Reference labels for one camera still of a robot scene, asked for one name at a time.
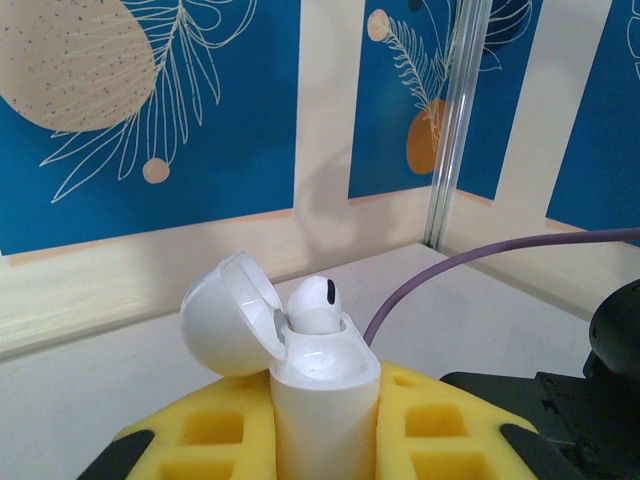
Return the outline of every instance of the yellow foam holder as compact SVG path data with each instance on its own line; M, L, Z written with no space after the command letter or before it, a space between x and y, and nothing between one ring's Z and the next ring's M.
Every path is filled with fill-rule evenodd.
M499 430L511 423L535 431L526 420L389 363L380 392L376 480L535 480ZM277 479L268 372L223 378L114 441L142 430L154 437L127 480Z

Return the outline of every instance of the earbud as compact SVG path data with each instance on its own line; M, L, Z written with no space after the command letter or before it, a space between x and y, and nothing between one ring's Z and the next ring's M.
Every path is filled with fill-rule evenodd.
M342 301L333 280L309 277L289 298L287 316L291 329L305 335L340 332Z

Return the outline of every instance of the screw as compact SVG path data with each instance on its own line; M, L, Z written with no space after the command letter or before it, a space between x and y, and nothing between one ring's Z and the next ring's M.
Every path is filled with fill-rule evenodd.
M558 386L558 381L555 378L551 378L548 376L543 377L544 383L546 383L547 385L550 385L552 387L557 387Z
M586 455L596 455L599 451L598 446L588 438L578 440L578 446Z

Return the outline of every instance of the black machine part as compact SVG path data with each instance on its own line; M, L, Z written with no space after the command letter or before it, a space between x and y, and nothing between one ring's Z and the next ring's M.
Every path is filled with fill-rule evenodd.
M589 338L585 378L456 372L442 381L529 420L586 479L640 479L640 280L600 305Z

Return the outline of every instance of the orange circle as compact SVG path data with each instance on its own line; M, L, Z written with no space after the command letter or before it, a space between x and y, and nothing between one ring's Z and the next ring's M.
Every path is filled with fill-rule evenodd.
M445 102L436 99L429 104L429 111L434 112L437 119L434 129L431 128L431 117L425 110L420 110L416 118L411 122L409 134L407 135L407 163L411 171L417 175L426 175L433 172L436 166L436 155L438 153L438 139L434 138L434 133L439 136L442 126L442 115L444 114Z

